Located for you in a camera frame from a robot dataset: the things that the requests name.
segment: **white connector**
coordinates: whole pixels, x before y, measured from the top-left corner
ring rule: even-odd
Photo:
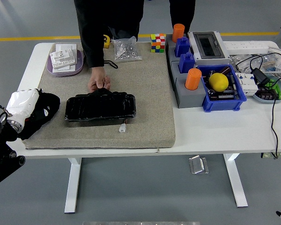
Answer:
[[[120,126],[120,128],[119,128],[119,132],[120,132],[120,133],[125,133],[125,131],[126,131],[126,124],[125,124],[125,123],[122,123],[121,126]]]

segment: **blue container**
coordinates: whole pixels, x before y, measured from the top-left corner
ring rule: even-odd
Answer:
[[[218,101],[212,101],[209,98],[208,95],[208,89],[205,86],[203,77],[201,77],[205,92],[206,92],[206,97],[204,98],[204,101],[202,103],[203,110],[207,113],[211,111],[219,111],[219,110],[233,110],[233,111],[238,111],[240,110],[240,105],[247,100],[247,98],[244,95],[243,89],[240,86],[240,83],[238,81],[238,78],[234,72],[234,69],[231,65],[215,65],[215,66],[197,66],[199,70],[202,72],[202,76],[208,75],[210,70],[214,70],[216,72],[221,71],[224,67],[230,67],[231,68],[231,73],[234,77],[235,85],[236,85],[236,90],[239,95],[239,99],[233,99],[233,100],[218,100]]]

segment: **metal bracket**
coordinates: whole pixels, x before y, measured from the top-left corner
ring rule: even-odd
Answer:
[[[196,155],[192,158],[189,158],[189,164],[191,166],[192,174],[205,174],[209,173],[206,158],[200,158],[199,155]]]

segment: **white table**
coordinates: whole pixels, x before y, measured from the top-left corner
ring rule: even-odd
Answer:
[[[277,47],[274,42],[263,43]],[[38,87],[52,45],[40,43],[35,46],[18,90]],[[81,158],[115,156],[223,154],[237,206],[248,206],[234,159],[239,153],[274,152],[276,142],[271,131],[273,105],[249,98],[238,112],[207,113],[201,107],[178,109],[174,93],[172,96],[176,142],[169,149],[26,150],[20,139],[8,145],[26,158],[69,158],[71,172],[65,213],[75,212]],[[281,102],[275,106],[274,128],[281,152]]]

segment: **table leg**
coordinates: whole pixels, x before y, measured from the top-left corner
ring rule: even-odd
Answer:
[[[67,187],[67,199],[65,206],[65,213],[75,213],[77,193],[79,185],[81,158],[69,158],[71,162],[71,172],[69,178],[69,185]]]
[[[228,175],[230,178],[232,190],[234,193],[235,201],[237,207],[247,207],[248,203],[244,195],[244,189],[243,185],[240,181],[240,177],[237,171],[237,167],[235,164],[234,159],[239,155],[239,154],[223,154]]]

